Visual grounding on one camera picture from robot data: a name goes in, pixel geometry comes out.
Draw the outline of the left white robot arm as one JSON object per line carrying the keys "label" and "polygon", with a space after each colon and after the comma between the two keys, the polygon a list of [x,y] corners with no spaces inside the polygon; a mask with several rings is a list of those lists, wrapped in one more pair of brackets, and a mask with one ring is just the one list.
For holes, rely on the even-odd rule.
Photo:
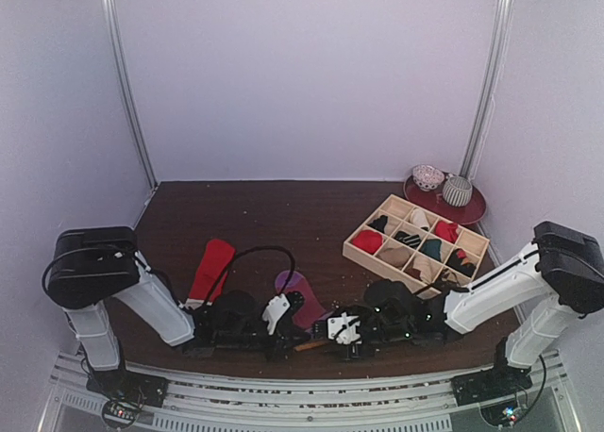
{"label": "left white robot arm", "polygon": [[[285,280],[265,307],[246,291],[225,291],[235,263],[257,253],[279,253],[289,262]],[[263,245],[238,252],[213,239],[204,250],[186,300],[177,298],[168,275],[151,266],[126,226],[73,229],[61,233],[42,274],[42,289],[68,318],[100,384],[126,398],[136,379],[123,367],[122,346],[112,331],[106,300],[129,307],[169,347],[185,357],[209,357],[216,349],[256,351],[285,357],[310,340],[294,317],[305,304],[289,285],[295,260],[284,247]]]}

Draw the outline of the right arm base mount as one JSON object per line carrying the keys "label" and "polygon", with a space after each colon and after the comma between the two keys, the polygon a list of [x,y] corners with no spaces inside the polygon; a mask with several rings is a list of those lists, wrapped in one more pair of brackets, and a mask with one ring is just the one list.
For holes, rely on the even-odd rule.
{"label": "right arm base mount", "polygon": [[491,368],[451,379],[451,387],[458,406],[482,403],[533,386],[530,370],[505,367]]}

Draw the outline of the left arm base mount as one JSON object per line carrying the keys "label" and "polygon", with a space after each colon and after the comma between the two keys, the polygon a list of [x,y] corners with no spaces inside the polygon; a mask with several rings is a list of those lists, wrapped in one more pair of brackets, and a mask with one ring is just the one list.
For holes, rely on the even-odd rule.
{"label": "left arm base mount", "polygon": [[167,393],[168,380],[164,377],[129,370],[90,371],[86,388],[89,391],[103,394],[110,400],[162,407]]}

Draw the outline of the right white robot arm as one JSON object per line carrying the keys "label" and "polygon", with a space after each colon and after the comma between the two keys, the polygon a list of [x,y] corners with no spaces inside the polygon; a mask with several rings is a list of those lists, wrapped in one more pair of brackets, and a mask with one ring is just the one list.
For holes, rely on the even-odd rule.
{"label": "right white robot arm", "polygon": [[571,323],[603,309],[603,256],[597,240],[550,221],[533,232],[532,241],[506,263],[464,287],[438,283],[439,294],[428,299],[401,281],[375,281],[363,305],[338,308],[315,322],[311,334],[345,347],[350,357],[395,342],[447,344],[538,297],[529,317],[497,345],[496,365],[484,375],[484,388],[503,395]]}

